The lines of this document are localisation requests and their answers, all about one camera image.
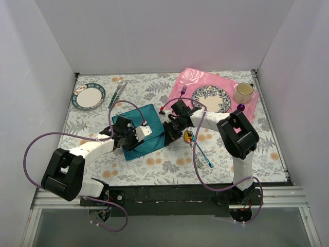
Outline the teal cloth napkin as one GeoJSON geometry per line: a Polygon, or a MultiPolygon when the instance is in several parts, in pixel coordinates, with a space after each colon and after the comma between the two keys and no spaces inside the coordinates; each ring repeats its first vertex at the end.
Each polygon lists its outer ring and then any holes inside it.
{"type": "Polygon", "coordinates": [[[142,125],[144,119],[137,109],[112,117],[113,123],[116,123],[119,116],[131,120],[137,128],[137,140],[143,141],[131,151],[123,150],[127,161],[140,158],[165,147],[165,130],[154,105],[145,105],[140,108],[140,111],[147,122],[146,126],[142,125]]]}

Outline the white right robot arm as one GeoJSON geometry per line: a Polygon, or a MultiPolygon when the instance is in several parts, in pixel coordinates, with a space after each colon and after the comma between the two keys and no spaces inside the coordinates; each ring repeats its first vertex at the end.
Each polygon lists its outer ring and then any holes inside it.
{"type": "Polygon", "coordinates": [[[216,113],[201,105],[189,108],[180,99],[171,106],[170,110],[161,108],[160,115],[166,117],[163,122],[165,141],[167,146],[179,139],[188,127],[206,128],[217,131],[224,146],[232,156],[234,176],[232,185],[223,189],[214,189],[200,183],[208,190],[215,192],[219,205],[230,203],[244,204],[251,200],[257,179],[252,175],[252,159],[257,148],[259,135],[244,113],[236,110],[233,113],[216,113]]]}

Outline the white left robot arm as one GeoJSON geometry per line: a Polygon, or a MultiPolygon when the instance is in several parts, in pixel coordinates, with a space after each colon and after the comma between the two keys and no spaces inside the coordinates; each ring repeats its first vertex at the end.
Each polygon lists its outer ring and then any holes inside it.
{"type": "Polygon", "coordinates": [[[130,151],[143,143],[152,133],[149,126],[134,126],[127,118],[119,116],[112,127],[101,131],[93,141],[64,150],[58,148],[52,154],[41,187],[66,201],[76,197],[91,197],[99,206],[109,201],[107,184],[84,176],[85,166],[100,156],[122,148],[130,151]]]}

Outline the iridescent gold spoon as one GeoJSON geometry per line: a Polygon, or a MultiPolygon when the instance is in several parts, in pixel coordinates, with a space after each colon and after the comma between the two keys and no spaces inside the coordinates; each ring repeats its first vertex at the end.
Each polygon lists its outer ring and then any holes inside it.
{"type": "MultiPolygon", "coordinates": [[[[193,150],[193,144],[192,144],[193,137],[192,137],[191,131],[189,131],[189,130],[184,131],[184,140],[185,140],[186,143],[188,143],[190,145],[191,149],[193,150]]],[[[200,159],[198,158],[197,155],[195,155],[195,158],[196,158],[197,167],[202,168],[203,164],[202,164],[202,162],[200,161],[200,159]]]]}

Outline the purple metallic fork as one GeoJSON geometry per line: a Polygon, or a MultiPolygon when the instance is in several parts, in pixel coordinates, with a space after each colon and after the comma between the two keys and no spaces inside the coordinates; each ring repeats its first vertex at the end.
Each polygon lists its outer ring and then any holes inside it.
{"type": "Polygon", "coordinates": [[[181,97],[186,93],[186,90],[187,90],[187,86],[184,85],[184,86],[182,87],[181,91],[180,91],[180,96],[179,96],[179,98],[181,98],[181,97]]]}

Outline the blue floral white plate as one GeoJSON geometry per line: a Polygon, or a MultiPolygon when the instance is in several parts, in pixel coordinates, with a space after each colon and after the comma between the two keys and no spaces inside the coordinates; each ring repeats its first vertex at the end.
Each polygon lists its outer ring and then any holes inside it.
{"type": "Polygon", "coordinates": [[[192,94],[194,107],[201,107],[200,103],[205,105],[211,112],[226,113],[231,106],[229,94],[220,87],[205,85],[199,87],[192,94]]]}

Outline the pink floral placemat cloth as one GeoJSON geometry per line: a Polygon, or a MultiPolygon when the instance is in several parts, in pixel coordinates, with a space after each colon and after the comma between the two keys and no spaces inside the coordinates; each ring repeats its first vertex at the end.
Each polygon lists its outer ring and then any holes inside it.
{"type": "Polygon", "coordinates": [[[186,68],[179,74],[173,89],[168,97],[169,100],[178,98],[181,94],[181,89],[186,85],[187,89],[184,97],[192,98],[192,93],[201,86],[218,86],[225,90],[231,99],[231,107],[229,113],[236,110],[238,103],[233,100],[233,93],[238,85],[238,82],[249,82],[251,80],[251,73],[249,72],[222,72],[218,75],[203,72],[201,70],[186,68]]]}

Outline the iridescent blue fork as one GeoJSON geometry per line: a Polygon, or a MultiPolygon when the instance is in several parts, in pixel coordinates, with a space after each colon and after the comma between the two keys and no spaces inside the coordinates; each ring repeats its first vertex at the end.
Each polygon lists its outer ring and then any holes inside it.
{"type": "MultiPolygon", "coordinates": [[[[191,134],[192,134],[192,139],[193,139],[193,141],[196,142],[196,138],[195,138],[193,132],[191,132],[191,134]]],[[[204,158],[205,158],[206,162],[208,163],[209,167],[210,167],[210,168],[214,168],[213,164],[212,164],[212,163],[210,162],[210,160],[207,158],[207,156],[205,155],[205,153],[204,153],[204,151],[202,150],[202,148],[200,147],[200,145],[199,145],[198,143],[196,143],[196,146],[199,148],[201,154],[204,156],[204,158]]]]}

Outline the green rimmed white plate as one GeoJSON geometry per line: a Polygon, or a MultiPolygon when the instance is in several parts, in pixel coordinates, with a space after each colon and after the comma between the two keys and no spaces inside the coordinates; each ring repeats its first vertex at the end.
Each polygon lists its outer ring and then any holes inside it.
{"type": "Polygon", "coordinates": [[[76,88],[71,96],[72,105],[82,111],[97,108],[105,100],[106,92],[97,83],[88,83],[76,88]]]}

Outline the purple metallic spoon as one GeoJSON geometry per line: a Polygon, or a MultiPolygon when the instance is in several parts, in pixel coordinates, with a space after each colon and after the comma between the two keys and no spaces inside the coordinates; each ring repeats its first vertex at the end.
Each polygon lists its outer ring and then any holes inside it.
{"type": "Polygon", "coordinates": [[[245,110],[245,105],[239,104],[236,109],[243,112],[245,110]]]}

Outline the cream ceramic mug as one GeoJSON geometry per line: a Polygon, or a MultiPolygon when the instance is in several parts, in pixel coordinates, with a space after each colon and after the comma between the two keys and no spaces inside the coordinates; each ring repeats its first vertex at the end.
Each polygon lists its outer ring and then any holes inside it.
{"type": "Polygon", "coordinates": [[[233,93],[233,100],[239,104],[246,104],[256,98],[257,93],[252,83],[239,83],[233,93]]]}

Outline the green handled knife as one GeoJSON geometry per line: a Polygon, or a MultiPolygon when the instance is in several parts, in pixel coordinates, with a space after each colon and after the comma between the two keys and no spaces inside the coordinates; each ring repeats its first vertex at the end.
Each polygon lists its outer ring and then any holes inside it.
{"type": "Polygon", "coordinates": [[[116,98],[115,98],[113,104],[114,104],[116,101],[119,100],[121,94],[123,93],[123,91],[124,91],[124,89],[126,88],[127,85],[128,85],[128,83],[125,83],[125,84],[122,86],[122,88],[119,90],[119,92],[118,92],[118,94],[117,94],[117,96],[116,96],[116,98]]]}

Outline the green handled fork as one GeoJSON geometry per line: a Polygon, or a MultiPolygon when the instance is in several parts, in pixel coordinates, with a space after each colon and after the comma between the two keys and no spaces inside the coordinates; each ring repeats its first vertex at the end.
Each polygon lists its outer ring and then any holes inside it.
{"type": "Polygon", "coordinates": [[[119,81],[118,81],[118,85],[117,85],[116,91],[114,92],[114,94],[113,94],[113,96],[112,96],[112,98],[111,98],[111,101],[110,101],[110,103],[109,103],[109,105],[108,105],[108,108],[110,108],[111,105],[113,104],[113,102],[114,102],[114,100],[115,100],[115,98],[116,98],[116,96],[117,96],[119,90],[122,88],[122,86],[123,86],[123,79],[122,79],[122,78],[119,78],[119,81]]]}

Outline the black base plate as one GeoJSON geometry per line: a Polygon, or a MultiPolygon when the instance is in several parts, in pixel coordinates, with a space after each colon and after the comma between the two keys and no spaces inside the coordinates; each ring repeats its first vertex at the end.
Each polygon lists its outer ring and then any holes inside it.
{"type": "Polygon", "coordinates": [[[286,195],[291,182],[271,183],[260,188],[255,186],[249,202],[219,205],[216,194],[203,185],[155,185],[155,186],[112,186],[108,194],[97,201],[76,198],[74,206],[100,209],[104,200],[120,205],[112,208],[113,217],[129,216],[188,216],[211,215],[231,217],[239,214],[239,209],[251,217],[252,208],[265,207],[266,203],[286,195]]]}

